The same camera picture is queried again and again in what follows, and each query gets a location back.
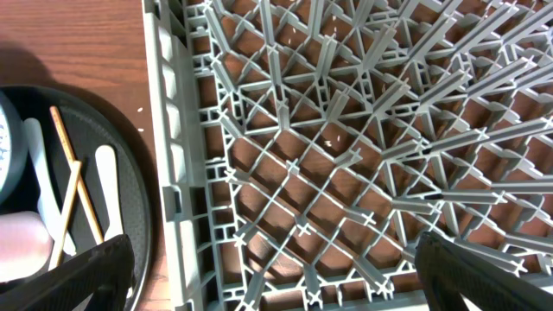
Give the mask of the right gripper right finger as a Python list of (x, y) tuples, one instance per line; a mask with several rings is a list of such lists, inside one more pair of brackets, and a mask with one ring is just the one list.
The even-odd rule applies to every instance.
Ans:
[(415, 266), (431, 310), (467, 311), (465, 299), (482, 310), (552, 309), (552, 294), (434, 232), (421, 236)]

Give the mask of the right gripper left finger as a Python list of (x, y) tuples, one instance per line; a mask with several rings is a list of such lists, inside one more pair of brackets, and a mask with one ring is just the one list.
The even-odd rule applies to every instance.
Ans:
[(1, 294), (2, 310), (123, 310), (131, 286), (134, 252), (128, 235), (116, 237)]

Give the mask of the pink cup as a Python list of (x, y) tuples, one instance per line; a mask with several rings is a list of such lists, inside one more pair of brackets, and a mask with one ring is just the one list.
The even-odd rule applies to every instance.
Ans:
[(1, 216), (1, 282), (34, 275), (50, 257), (53, 240), (38, 213)]

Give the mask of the dark blue plate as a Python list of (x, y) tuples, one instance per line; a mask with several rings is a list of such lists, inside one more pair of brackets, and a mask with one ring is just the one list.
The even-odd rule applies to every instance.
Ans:
[(1, 92), (1, 203), (16, 189), (28, 156), (22, 119), (10, 99)]

